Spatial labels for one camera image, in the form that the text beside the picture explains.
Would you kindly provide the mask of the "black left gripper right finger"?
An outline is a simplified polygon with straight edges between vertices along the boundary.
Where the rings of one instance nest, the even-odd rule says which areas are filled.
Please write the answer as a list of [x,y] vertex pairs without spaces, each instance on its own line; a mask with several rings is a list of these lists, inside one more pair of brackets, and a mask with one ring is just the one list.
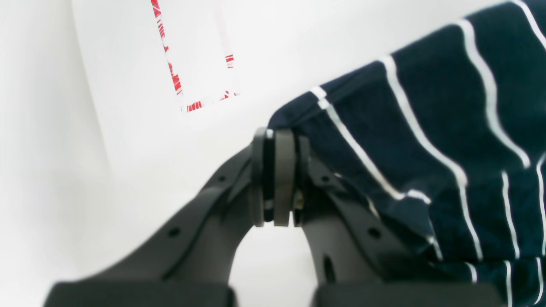
[[490,284],[458,281],[412,253],[291,130],[274,132],[274,224],[302,227],[313,307],[501,307]]

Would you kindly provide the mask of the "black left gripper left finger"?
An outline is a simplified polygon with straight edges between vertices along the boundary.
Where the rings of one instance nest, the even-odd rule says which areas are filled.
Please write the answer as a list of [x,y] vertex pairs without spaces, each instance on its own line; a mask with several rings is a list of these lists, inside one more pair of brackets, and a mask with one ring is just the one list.
[[267,221],[267,129],[217,169],[197,196],[130,255],[91,277],[59,282],[46,307],[236,307],[235,252]]

